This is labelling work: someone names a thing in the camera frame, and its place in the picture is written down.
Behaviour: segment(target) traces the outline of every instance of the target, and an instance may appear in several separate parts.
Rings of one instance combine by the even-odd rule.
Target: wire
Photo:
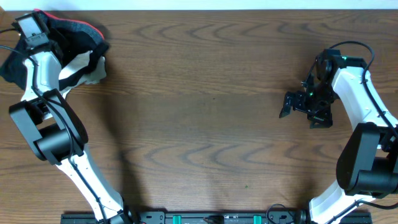
[[[18,32],[18,30],[15,28],[9,28],[9,29],[0,30],[0,34],[2,34],[4,32],[8,32],[8,31],[17,31]]]
[[[81,172],[79,171],[79,169],[77,168],[77,165],[72,161],[72,155],[73,155],[73,139],[75,138],[73,133],[70,131],[70,128],[67,124],[67,122],[65,121],[65,119],[63,118],[63,116],[60,114],[60,112],[51,104],[49,103],[40,93],[39,90],[36,88],[36,75],[37,75],[37,63],[32,59],[32,57],[27,56],[26,54],[23,54],[22,52],[13,49],[11,47],[5,46],[5,45],[0,45],[0,49],[7,49],[10,50],[12,52],[15,52],[17,54],[20,54],[24,57],[26,57],[27,59],[29,59],[32,63],[33,63],[33,81],[32,81],[32,90],[33,92],[37,95],[37,97],[43,101],[43,103],[48,106],[61,120],[62,124],[65,126],[65,129],[68,133],[68,137],[69,137],[69,145],[70,145],[70,152],[69,152],[69,157],[68,157],[68,161],[71,164],[71,166],[73,167],[73,169],[75,170],[75,172],[77,173],[77,175],[79,176],[79,178],[81,179],[81,181],[84,183],[84,185],[87,187],[87,189],[90,191],[90,193],[94,196],[95,200],[97,201],[98,205],[99,205],[99,209],[101,210],[101,214],[103,216],[103,222],[104,224],[108,224],[108,220],[106,218],[106,214],[104,211],[104,206],[101,203],[100,198],[95,194],[94,190],[91,188],[91,186],[88,184],[87,180],[83,177],[83,175],[81,174]]]
[[[360,204],[369,205],[371,207],[379,208],[379,209],[383,209],[383,210],[392,210],[392,209],[398,208],[398,203],[395,203],[393,205],[378,205],[376,203],[367,202],[365,200],[357,200],[352,205],[350,205],[349,207],[344,209],[342,212],[340,212],[337,216],[335,216],[331,220],[329,220],[326,224],[332,224],[338,218],[340,218],[340,217],[346,215],[348,212],[350,212],[353,208],[359,207]]]
[[[281,206],[281,207],[287,209],[287,208],[285,207],[285,205],[282,205],[282,204],[279,204],[279,203],[275,203],[275,204],[271,205],[271,207],[269,207],[269,208],[267,209],[266,218],[267,218],[268,221],[271,222],[272,224],[276,224],[276,223],[275,223],[274,221],[272,221],[272,219],[269,218],[269,210],[271,210],[271,209],[272,209],[273,207],[275,207],[275,206]],[[294,215],[291,214],[290,211],[287,211],[287,213],[293,218],[293,221],[290,222],[290,223],[288,223],[288,224],[294,223]]]
[[[329,48],[332,49],[332,48],[335,48],[335,47],[343,45],[343,44],[358,44],[358,45],[361,45],[363,47],[366,47],[370,51],[372,56],[371,56],[371,60],[369,61],[369,63],[363,69],[362,84],[363,84],[363,87],[365,88],[366,93],[368,94],[369,99],[372,101],[373,106],[375,107],[375,109],[379,113],[379,116],[383,119],[383,121],[386,123],[386,125],[389,127],[389,129],[392,131],[392,134],[394,135],[394,137],[396,139],[398,139],[397,131],[395,130],[393,125],[390,123],[390,121],[387,119],[386,115],[384,115],[385,111],[381,110],[380,106],[377,104],[376,100],[373,98],[372,93],[370,92],[368,84],[367,84],[368,80],[365,79],[365,74],[369,70],[369,67],[371,66],[371,64],[372,64],[372,62],[374,60],[374,51],[373,51],[373,49],[369,45],[364,44],[364,43],[359,42],[359,41],[355,41],[355,40],[343,41],[343,42],[337,43],[337,44],[335,44],[335,45],[333,45],[333,46],[331,46]]]

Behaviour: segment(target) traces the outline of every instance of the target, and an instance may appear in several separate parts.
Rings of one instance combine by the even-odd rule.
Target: wood grain
[[[397,11],[54,14],[94,24],[111,45],[108,77],[74,89],[68,102],[88,130],[95,161],[136,208],[266,210],[303,207],[322,193],[352,132],[343,105],[333,104],[330,129],[309,129],[304,114],[278,114],[316,54],[342,40],[374,48],[374,86],[398,114]],[[16,35],[0,42],[14,45]],[[369,58],[359,47],[341,49]],[[59,223],[62,213],[90,211],[11,121],[7,108],[21,96],[0,81],[0,223]],[[397,222],[394,211],[370,211],[375,223]]]

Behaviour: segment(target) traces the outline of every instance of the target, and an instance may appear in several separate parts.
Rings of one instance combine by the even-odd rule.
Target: wooden table
[[[68,102],[104,175],[137,208],[266,210],[320,195],[352,132],[343,105],[332,105],[330,129],[310,129],[302,113],[278,115],[284,93],[299,90],[316,54],[337,42],[374,48],[374,86],[398,116],[397,11],[55,14],[92,23],[111,45],[108,77],[74,89]],[[0,42],[13,46],[16,37],[1,34]],[[341,50],[369,60],[361,47]],[[21,96],[1,79],[0,223],[59,223],[65,212],[90,211],[11,121],[8,107]],[[375,223],[397,223],[396,211],[370,211]]]

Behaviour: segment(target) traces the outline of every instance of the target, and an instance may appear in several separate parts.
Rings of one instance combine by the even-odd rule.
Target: fabric
[[[50,34],[48,38],[50,41],[61,48],[62,52],[55,52],[55,55],[63,69],[68,67],[68,64],[78,55],[90,52],[86,66],[74,70],[75,72],[73,74],[69,73],[66,78],[60,78],[60,91],[66,88],[70,90],[71,87],[86,83],[88,80],[93,83],[96,79],[96,74],[98,79],[104,77],[104,67],[99,67],[98,62],[109,46],[98,29],[86,22],[60,19],[44,11],[36,10],[36,13],[39,19],[49,28]],[[27,53],[27,44],[22,38],[18,41],[15,49]],[[27,70],[23,64],[24,60],[24,56],[12,52],[0,68],[0,76],[5,81],[15,83],[23,90],[26,88],[27,77]]]

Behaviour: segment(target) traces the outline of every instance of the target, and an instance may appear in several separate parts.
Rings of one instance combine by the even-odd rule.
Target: white wall
[[[0,0],[7,11],[398,9],[398,0]]]

